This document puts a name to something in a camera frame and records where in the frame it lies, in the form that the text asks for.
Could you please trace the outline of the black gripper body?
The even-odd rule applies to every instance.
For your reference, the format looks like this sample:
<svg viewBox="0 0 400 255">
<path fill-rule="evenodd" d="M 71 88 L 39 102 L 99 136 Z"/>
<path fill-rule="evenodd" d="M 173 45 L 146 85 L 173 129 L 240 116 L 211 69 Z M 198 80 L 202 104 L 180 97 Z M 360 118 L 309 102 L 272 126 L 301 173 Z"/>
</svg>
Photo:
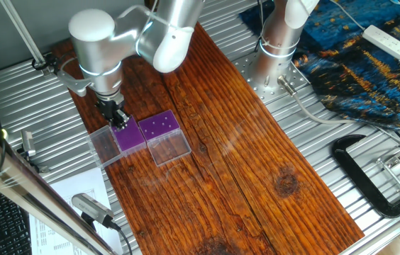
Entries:
<svg viewBox="0 0 400 255">
<path fill-rule="evenodd" d="M 122 119 L 126 114 L 124 113 L 124 100 L 117 101 L 103 101 L 98 100 L 96 107 L 101 111 L 101 114 L 107 120 Z"/>
</svg>

